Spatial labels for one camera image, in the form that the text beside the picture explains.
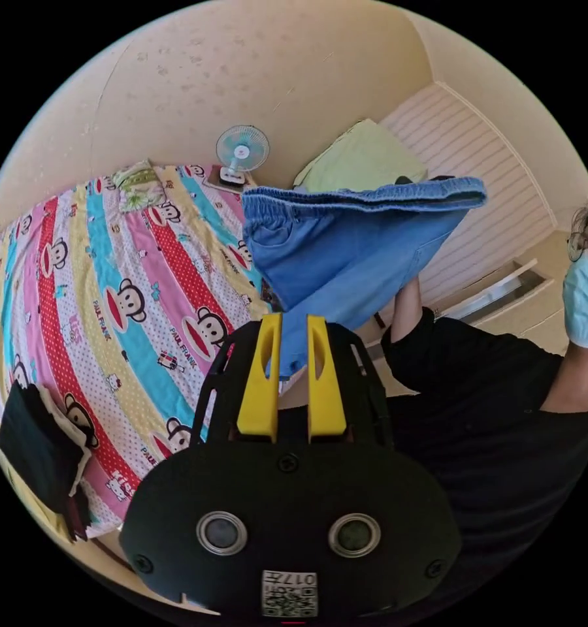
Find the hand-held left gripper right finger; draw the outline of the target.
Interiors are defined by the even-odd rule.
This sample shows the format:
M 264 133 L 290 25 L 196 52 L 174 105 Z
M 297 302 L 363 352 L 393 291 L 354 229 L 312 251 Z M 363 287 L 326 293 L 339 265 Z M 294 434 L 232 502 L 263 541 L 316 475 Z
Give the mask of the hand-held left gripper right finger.
M 307 343 L 308 440 L 340 438 L 347 422 L 324 318 L 308 317 Z

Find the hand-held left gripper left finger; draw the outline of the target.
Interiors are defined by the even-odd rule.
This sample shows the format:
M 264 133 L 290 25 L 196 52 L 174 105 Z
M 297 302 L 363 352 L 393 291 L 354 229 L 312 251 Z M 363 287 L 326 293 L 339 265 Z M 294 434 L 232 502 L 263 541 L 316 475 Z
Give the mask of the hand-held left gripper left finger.
M 281 313 L 266 315 L 258 327 L 237 417 L 244 437 L 277 436 L 281 331 Z

